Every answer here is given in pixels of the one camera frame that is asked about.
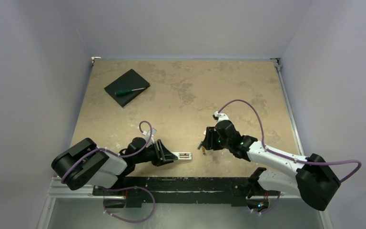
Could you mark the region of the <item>white remote control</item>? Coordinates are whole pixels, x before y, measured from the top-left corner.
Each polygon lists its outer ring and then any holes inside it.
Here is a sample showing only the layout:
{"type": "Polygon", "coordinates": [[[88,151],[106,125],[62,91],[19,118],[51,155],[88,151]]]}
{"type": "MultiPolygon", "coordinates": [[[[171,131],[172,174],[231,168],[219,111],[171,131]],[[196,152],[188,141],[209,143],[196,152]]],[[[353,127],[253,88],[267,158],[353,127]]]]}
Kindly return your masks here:
{"type": "Polygon", "coordinates": [[[172,152],[177,160],[192,160],[191,152],[172,152]]]}

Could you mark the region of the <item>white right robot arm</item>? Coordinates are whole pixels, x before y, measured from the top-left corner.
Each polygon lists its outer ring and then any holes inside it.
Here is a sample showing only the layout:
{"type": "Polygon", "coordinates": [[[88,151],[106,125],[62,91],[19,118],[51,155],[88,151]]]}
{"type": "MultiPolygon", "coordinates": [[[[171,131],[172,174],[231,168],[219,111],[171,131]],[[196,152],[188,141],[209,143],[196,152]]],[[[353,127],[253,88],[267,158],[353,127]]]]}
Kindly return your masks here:
{"type": "Polygon", "coordinates": [[[224,120],[204,131],[202,148],[227,149],[234,157],[262,164],[248,178],[248,197],[277,191],[300,197],[310,207],[323,211],[341,186],[341,181],[325,160],[293,155],[264,146],[262,141],[241,135],[231,121],[224,120]]]}

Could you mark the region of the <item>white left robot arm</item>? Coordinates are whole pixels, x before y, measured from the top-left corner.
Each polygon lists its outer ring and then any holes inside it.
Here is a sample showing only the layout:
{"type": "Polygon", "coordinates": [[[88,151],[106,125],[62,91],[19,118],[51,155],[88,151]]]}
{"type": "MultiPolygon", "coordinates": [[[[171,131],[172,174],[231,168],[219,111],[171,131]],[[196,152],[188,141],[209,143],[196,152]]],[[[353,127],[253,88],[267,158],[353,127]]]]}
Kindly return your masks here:
{"type": "Polygon", "coordinates": [[[161,140],[147,143],[144,138],[136,137],[116,156],[85,138],[55,157],[51,167],[70,190],[93,185],[104,187],[111,195],[118,195],[123,189],[122,180],[135,170],[137,164],[151,162],[159,167],[178,159],[161,140]]]}

